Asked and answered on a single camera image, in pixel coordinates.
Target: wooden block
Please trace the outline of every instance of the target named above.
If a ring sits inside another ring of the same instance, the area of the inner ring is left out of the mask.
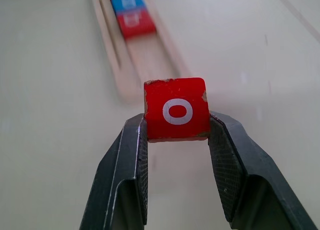
[[[210,113],[202,78],[145,82],[144,109],[152,142],[203,140],[209,135]]]
[[[143,0],[111,0],[111,2],[117,16],[127,11],[146,8]]]
[[[117,16],[117,21],[125,39],[156,31],[156,26],[145,9],[125,12]]]

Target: textured grip pad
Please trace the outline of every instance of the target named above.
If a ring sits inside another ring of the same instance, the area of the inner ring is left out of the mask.
[[[241,194],[244,172],[234,151],[226,126],[210,118],[211,134],[208,139],[214,178],[226,220],[231,223]]]
[[[138,158],[136,178],[140,198],[143,224],[147,224],[148,215],[148,139],[147,122],[142,121],[139,129]]]

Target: wooden edge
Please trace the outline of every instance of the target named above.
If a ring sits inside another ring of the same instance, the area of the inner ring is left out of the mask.
[[[144,0],[144,2],[146,4],[146,7],[147,7],[149,14],[151,15],[151,17],[155,23],[157,33],[163,43],[163,46],[166,49],[172,64],[177,69],[180,77],[182,77],[182,78],[192,77],[191,72],[189,71],[189,69],[187,68],[187,66],[185,64],[185,61],[183,60],[177,47],[175,46],[174,42],[172,41],[172,38],[171,38],[167,28],[163,24],[159,14],[158,14],[156,6],[153,4],[153,2],[151,0]]]
[[[141,82],[138,72],[133,65],[111,1],[92,0],[92,2],[118,92],[126,102],[141,100],[143,96],[143,82]],[[184,78],[191,77],[192,75],[161,21],[156,7],[151,0],[144,0],[144,2],[155,23],[157,35],[167,51],[167,55],[178,76]]]
[[[142,83],[128,53],[110,0],[92,0],[102,40],[112,68],[119,94],[126,102],[135,101],[139,92],[143,94]]]

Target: white letter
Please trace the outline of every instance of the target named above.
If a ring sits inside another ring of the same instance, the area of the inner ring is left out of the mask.
[[[173,106],[183,106],[186,109],[186,114],[182,117],[173,117],[170,115],[169,113],[169,109]],[[171,99],[169,101],[167,101],[164,105],[163,105],[163,109],[162,109],[162,114],[164,119],[173,125],[183,125],[188,123],[193,116],[193,109],[191,104],[184,99],[181,98],[174,98]]]
[[[134,9],[137,4],[136,0],[121,0],[124,9]]]
[[[128,13],[123,15],[124,24],[128,28],[133,28],[140,24],[140,12]]]

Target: letter o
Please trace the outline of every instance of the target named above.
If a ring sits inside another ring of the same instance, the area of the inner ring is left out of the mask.
[[[170,115],[169,113],[169,109],[173,106],[183,106],[186,109],[186,114],[182,117],[173,117]],[[162,109],[162,114],[164,119],[173,125],[183,125],[188,123],[193,116],[193,109],[192,106],[190,104],[190,102],[188,102],[187,100],[181,99],[181,98],[174,98],[171,99],[169,101],[167,101],[164,105],[163,105],[163,109]]]

